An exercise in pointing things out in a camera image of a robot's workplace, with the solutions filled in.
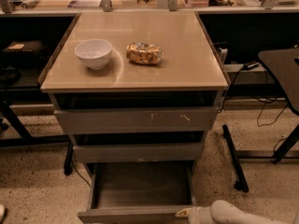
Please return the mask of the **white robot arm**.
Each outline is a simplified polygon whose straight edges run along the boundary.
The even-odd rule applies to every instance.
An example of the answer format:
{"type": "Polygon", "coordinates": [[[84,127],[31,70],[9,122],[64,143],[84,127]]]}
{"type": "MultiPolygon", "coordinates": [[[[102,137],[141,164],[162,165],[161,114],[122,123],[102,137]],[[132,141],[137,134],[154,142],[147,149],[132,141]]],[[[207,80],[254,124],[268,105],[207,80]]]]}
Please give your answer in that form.
{"type": "Polygon", "coordinates": [[[187,218],[189,224],[299,224],[299,212],[292,223],[245,212],[224,200],[210,206],[187,207],[175,213],[175,217],[187,218]]]}

